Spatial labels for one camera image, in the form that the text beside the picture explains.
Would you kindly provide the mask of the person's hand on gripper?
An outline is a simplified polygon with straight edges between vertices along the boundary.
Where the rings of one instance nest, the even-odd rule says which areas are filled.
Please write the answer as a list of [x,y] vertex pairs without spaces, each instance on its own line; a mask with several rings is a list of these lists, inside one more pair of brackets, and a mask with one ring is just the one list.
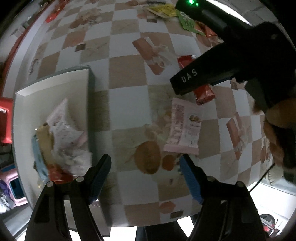
[[265,110],[263,131],[270,142],[273,161],[287,173],[295,174],[295,157],[288,160],[288,148],[295,147],[295,98],[283,100]]

